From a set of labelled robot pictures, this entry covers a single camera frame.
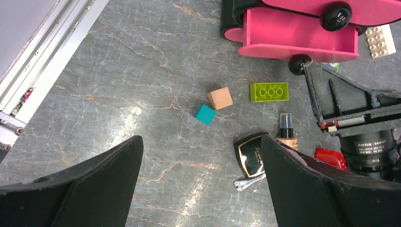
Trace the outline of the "black pink drawer organizer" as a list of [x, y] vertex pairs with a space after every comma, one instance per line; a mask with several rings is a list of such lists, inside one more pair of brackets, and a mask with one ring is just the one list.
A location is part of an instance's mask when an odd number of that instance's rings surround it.
[[224, 0], [219, 32], [241, 55], [288, 60], [299, 75], [305, 61], [357, 59], [362, 32], [400, 18], [398, 0]]

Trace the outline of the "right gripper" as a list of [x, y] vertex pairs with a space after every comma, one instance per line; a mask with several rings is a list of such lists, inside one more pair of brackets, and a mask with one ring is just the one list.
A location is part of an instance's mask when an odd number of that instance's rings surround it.
[[394, 181], [401, 159], [393, 135], [401, 126], [400, 93], [359, 85], [315, 61], [304, 62], [302, 71], [318, 126], [339, 138], [348, 170]]

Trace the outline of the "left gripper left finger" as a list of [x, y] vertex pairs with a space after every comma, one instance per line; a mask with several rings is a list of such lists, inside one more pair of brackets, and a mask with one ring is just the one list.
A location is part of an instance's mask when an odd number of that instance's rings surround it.
[[144, 145], [133, 136], [69, 168], [0, 188], [3, 227], [123, 227]]

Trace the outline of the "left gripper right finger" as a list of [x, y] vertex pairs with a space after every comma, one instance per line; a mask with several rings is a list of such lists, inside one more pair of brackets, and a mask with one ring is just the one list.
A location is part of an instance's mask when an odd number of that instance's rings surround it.
[[401, 166], [394, 179], [344, 171], [264, 134], [261, 157], [280, 227], [398, 227]]

